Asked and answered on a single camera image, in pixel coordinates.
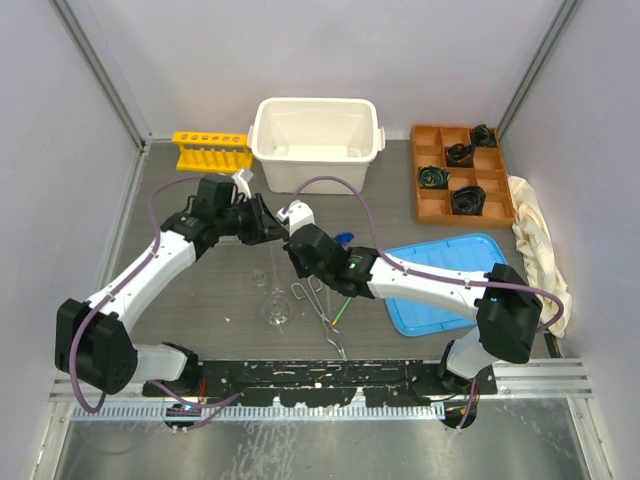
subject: blue plastic tray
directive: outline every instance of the blue plastic tray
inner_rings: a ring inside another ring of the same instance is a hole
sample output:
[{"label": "blue plastic tray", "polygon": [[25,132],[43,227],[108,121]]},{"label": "blue plastic tray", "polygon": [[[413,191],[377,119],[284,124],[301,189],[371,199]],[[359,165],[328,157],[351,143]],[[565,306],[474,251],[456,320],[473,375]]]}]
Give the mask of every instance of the blue plastic tray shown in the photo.
[{"label": "blue plastic tray", "polygon": [[[463,271],[490,271],[495,263],[507,261],[489,236],[475,233],[438,242],[421,243],[387,250],[402,260]],[[408,337],[470,327],[473,322],[457,313],[409,300],[386,300],[394,327]]]}]

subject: white wall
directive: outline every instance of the white wall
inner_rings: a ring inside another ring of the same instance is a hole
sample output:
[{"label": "white wall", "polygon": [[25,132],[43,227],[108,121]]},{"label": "white wall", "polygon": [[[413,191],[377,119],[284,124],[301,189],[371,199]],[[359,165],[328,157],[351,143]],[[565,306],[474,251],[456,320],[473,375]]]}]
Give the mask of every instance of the white wall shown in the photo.
[{"label": "white wall", "polygon": [[538,192],[621,471],[640,471],[640,3],[587,1],[504,141]]},{"label": "white wall", "polygon": [[48,2],[2,2],[0,63],[0,477],[21,479],[57,307],[95,289],[136,152]]},{"label": "white wall", "polygon": [[560,3],[71,1],[156,137],[247,131],[268,97],[338,96],[373,101],[394,138],[497,124]]}]

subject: blue clip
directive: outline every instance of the blue clip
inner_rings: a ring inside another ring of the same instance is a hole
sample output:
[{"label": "blue clip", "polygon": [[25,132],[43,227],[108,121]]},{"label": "blue clip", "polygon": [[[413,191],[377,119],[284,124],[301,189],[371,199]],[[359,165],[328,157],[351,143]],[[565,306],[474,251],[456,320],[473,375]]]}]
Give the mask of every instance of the blue clip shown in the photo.
[{"label": "blue clip", "polygon": [[336,235],[335,237],[333,237],[333,240],[335,242],[338,242],[343,247],[346,247],[351,243],[351,240],[353,240],[355,237],[356,236],[351,232],[342,232]]}]

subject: brown wooden tray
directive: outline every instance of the brown wooden tray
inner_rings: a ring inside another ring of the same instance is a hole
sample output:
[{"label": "brown wooden tray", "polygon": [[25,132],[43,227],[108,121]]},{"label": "brown wooden tray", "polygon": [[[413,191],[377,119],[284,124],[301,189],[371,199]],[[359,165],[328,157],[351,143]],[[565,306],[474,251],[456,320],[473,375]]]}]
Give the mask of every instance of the brown wooden tray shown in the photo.
[{"label": "brown wooden tray", "polygon": [[[418,223],[458,225],[466,227],[511,228],[515,220],[511,194],[504,168],[498,134],[496,148],[476,148],[473,168],[453,168],[446,165],[445,149],[456,143],[468,145],[473,127],[414,125],[411,129],[413,185]],[[448,190],[420,188],[420,167],[436,166],[451,173]],[[487,193],[482,215],[454,215],[451,194],[467,185],[479,185]]]}]

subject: white plastic bin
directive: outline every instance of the white plastic bin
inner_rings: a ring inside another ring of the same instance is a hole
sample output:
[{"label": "white plastic bin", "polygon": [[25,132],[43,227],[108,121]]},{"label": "white plastic bin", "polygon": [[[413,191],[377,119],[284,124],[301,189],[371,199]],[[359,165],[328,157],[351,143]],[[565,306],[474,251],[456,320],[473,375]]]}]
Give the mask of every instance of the white plastic bin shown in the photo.
[{"label": "white plastic bin", "polygon": [[[367,167],[384,148],[376,107],[345,98],[269,98],[249,131],[269,188],[291,193],[318,175],[333,175],[362,190]],[[305,193],[351,193],[336,182],[316,182]]]}]

